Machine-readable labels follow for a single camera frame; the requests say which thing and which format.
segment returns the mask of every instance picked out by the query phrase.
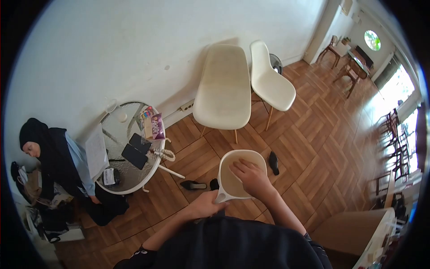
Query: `purple package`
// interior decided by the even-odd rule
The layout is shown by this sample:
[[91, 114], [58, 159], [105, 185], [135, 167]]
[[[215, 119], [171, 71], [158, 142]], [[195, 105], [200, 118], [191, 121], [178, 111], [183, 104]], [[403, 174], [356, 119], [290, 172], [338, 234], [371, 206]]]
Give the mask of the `purple package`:
[[166, 136], [163, 132], [163, 120], [161, 119], [161, 113], [151, 117], [152, 125], [152, 138], [153, 139], [165, 139]]

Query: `light blue shirt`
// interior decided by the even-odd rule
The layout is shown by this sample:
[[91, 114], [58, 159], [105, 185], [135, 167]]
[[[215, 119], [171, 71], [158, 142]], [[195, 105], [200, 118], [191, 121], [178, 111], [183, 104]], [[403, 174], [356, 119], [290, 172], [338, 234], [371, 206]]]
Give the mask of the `light blue shirt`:
[[78, 145], [76, 142], [71, 139], [69, 134], [67, 132], [64, 133], [64, 136], [66, 137], [67, 146], [69, 147], [70, 155], [72, 156], [73, 164], [76, 167], [76, 170], [78, 171], [79, 177], [82, 181], [82, 185], [85, 190], [79, 188], [79, 190], [85, 194], [88, 194], [90, 196], [95, 195], [95, 183], [92, 181], [91, 177], [89, 176], [89, 169], [88, 164], [86, 162], [86, 153], [85, 149]]

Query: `round window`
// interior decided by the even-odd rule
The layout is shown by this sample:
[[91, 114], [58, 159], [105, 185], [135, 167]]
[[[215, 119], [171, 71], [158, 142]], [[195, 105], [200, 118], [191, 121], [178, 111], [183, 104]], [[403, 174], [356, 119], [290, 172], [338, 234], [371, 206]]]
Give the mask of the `round window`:
[[364, 41], [372, 50], [381, 49], [381, 41], [374, 31], [368, 30], [364, 33]]

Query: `smartphone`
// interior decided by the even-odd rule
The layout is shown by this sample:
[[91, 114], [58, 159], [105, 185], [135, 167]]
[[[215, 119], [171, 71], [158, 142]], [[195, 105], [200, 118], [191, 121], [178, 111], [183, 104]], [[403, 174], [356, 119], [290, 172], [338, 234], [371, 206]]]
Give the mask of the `smartphone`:
[[146, 139], [144, 139], [144, 141], [146, 141], [144, 144], [142, 144], [142, 137], [136, 133], [133, 134], [133, 136], [131, 137], [129, 144], [132, 145], [133, 147], [135, 147], [137, 150], [139, 150], [140, 152], [142, 152], [143, 154], [146, 154], [149, 150], [149, 148], [152, 146], [152, 143], [147, 141]]
[[143, 169], [143, 166], [148, 161], [148, 157], [146, 157], [144, 153], [140, 152], [130, 144], [126, 145], [121, 155], [140, 170]]

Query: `snack package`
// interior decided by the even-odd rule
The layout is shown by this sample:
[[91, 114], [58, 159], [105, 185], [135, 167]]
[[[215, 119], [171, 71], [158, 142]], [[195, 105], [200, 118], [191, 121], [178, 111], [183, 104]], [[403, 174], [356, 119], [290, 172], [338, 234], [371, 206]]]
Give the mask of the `snack package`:
[[144, 137], [146, 139], [152, 139], [152, 123], [150, 117], [146, 117], [144, 119], [142, 131], [145, 134], [144, 136], [142, 136], [142, 138]]
[[154, 115], [152, 106], [148, 106], [140, 115], [141, 119], [145, 119]]
[[161, 113], [151, 117], [152, 126], [152, 139], [165, 139], [166, 136], [163, 131], [163, 120], [161, 119]]

